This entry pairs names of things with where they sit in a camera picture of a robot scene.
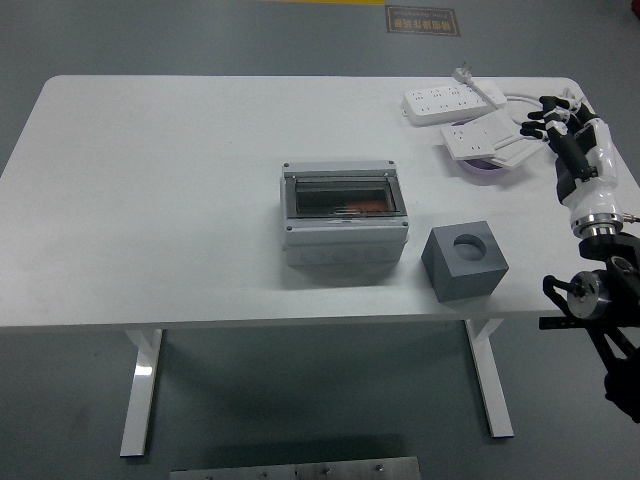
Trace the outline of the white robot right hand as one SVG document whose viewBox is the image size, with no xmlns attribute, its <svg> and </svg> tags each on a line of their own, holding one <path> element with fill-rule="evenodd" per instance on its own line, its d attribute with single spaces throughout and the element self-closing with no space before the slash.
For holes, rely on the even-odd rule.
<svg viewBox="0 0 640 480">
<path fill-rule="evenodd" d="M 616 200 L 616 149 L 609 126 L 576 99 L 539 98 L 541 109 L 521 124 L 525 137 L 545 142 L 556 155 L 556 194 L 569 209 L 573 234 L 588 238 L 622 230 Z"/>
</svg>

